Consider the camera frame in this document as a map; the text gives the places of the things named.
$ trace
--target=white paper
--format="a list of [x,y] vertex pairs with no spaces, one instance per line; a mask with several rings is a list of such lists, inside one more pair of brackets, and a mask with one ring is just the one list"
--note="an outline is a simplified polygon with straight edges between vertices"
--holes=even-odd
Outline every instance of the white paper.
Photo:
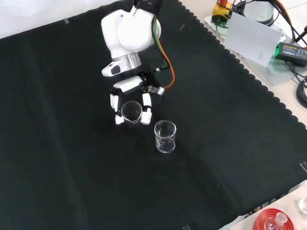
[[233,13],[224,46],[263,66],[267,66],[282,32]]

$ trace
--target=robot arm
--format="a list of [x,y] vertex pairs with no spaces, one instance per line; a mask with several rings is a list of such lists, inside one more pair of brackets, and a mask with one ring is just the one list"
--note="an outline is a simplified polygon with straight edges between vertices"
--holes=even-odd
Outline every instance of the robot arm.
[[[162,0],[138,0],[130,12],[118,10],[102,19],[102,32],[113,60],[102,70],[103,76],[113,77],[142,64],[138,52],[154,44],[152,20],[161,5]],[[157,34],[160,37],[159,22]]]
[[[102,70],[103,76],[113,78],[142,64],[138,52],[154,44],[152,21],[159,13],[161,6],[162,0],[135,0],[130,12],[118,10],[101,21],[105,42],[113,60]],[[161,35],[159,22],[157,22],[157,35],[159,37]],[[122,97],[137,90],[143,93],[141,123],[150,124],[152,101],[149,93],[162,96],[165,90],[160,87],[151,73],[143,73],[113,85],[110,103],[115,112],[117,125],[124,123],[121,114]]]

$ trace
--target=empty beaker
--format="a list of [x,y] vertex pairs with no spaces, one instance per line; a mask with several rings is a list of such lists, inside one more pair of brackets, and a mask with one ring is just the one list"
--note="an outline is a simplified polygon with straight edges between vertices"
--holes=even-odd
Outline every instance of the empty beaker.
[[135,101],[126,102],[121,108],[123,118],[134,125],[140,121],[142,111],[142,106]]
[[299,202],[299,208],[304,214],[307,214],[307,196],[301,199],[301,201]]
[[162,153],[171,153],[175,146],[176,126],[170,121],[158,121],[154,127],[155,144]]

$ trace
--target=white wall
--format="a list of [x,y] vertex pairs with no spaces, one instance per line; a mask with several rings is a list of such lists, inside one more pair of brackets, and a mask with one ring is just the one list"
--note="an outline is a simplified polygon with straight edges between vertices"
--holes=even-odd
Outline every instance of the white wall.
[[0,38],[69,18],[118,0],[0,0]]

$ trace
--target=cable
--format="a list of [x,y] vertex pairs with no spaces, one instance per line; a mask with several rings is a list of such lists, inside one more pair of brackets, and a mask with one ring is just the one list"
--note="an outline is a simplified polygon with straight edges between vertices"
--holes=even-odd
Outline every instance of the cable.
[[301,40],[306,35],[307,35],[307,26],[304,28],[303,33],[301,33],[301,35],[295,40],[295,42],[299,42],[299,40]]
[[295,41],[295,34],[297,34],[298,36],[300,36],[300,34],[297,32],[297,30],[292,26],[292,22],[291,19],[286,11],[286,9],[284,8],[284,6],[279,2],[279,0],[267,0],[267,2],[269,2],[287,21],[287,23],[290,25],[291,30],[292,30],[292,40]]
[[153,35],[153,41],[155,43],[155,45],[158,47],[159,49],[159,53],[161,54],[162,58],[164,59],[164,61],[166,62],[167,64],[167,67],[169,67],[169,63],[167,62],[166,58],[164,57],[163,55],[163,52],[162,52],[162,47],[159,45],[158,43],[158,35],[156,34],[157,33],[157,28],[156,28],[156,16],[153,17],[153,20],[152,20],[152,35]]
[[285,61],[287,67],[289,70],[294,74],[296,79],[299,81],[298,87],[296,89],[296,98],[298,102],[307,109],[307,96],[305,93],[305,88],[307,88],[306,81],[307,81],[307,76],[303,76],[299,73],[296,72],[295,70],[295,65],[293,64],[293,68]]
[[[155,15],[155,16],[153,17],[153,21],[152,21],[152,34],[153,34],[153,37],[154,37],[155,32],[156,32],[156,30],[154,30],[154,23],[156,23],[156,21],[157,21],[157,16]],[[172,87],[172,85],[173,85],[174,82],[175,82],[175,72],[174,72],[174,69],[173,69],[173,66],[172,66],[170,60],[168,59],[168,57],[167,57],[165,51],[164,51],[163,48],[162,48],[162,45],[161,45],[161,43],[160,43],[160,40],[159,40],[158,36],[157,36],[156,38],[157,38],[157,40],[156,40],[155,38],[153,39],[153,40],[154,40],[154,43],[155,43],[156,46],[159,48],[160,52],[162,53],[163,58],[164,58],[165,61],[167,62],[168,66],[170,67],[171,72],[172,72],[172,81],[171,81],[171,83],[170,83],[169,85],[167,85],[167,86],[164,87],[165,90],[168,90],[170,87]]]
[[218,33],[219,35],[226,36],[225,34],[222,34],[222,33],[219,32],[219,30],[218,30],[219,24],[216,23],[215,25],[216,25],[216,31],[217,31],[217,33]]
[[216,22],[217,22],[216,24],[217,24],[219,27],[224,28],[224,29],[228,29],[227,26],[222,25],[222,22],[220,22],[220,20],[217,20]]
[[307,109],[307,96],[304,87],[306,86],[307,77],[302,80],[296,90],[296,98],[300,104]]
[[[234,2],[232,3],[232,7],[231,7],[231,9],[232,10],[234,10],[234,6],[236,6],[235,5],[235,2],[236,2],[236,0],[234,0]],[[235,10],[234,10],[236,13],[238,13],[238,7],[236,6],[236,8],[235,8]]]
[[[153,22],[153,31],[154,31],[154,39],[156,40],[156,42],[158,41],[158,34],[157,34],[157,20],[154,20],[154,22]],[[168,69],[169,68],[169,64],[167,63],[167,61],[164,59],[164,66],[162,66],[162,67],[160,67],[159,68],[159,71],[160,70],[164,70],[164,69]]]
[[255,1],[255,0],[251,0],[251,1],[249,1],[249,2],[246,2],[246,0],[240,0],[240,2],[243,2],[243,3],[245,3],[245,4],[249,4],[249,3],[253,2],[253,1]]
[[274,21],[271,23],[271,25],[273,25],[276,22],[276,20],[278,19],[279,15],[280,15],[280,13],[278,12],[277,17],[274,19]]

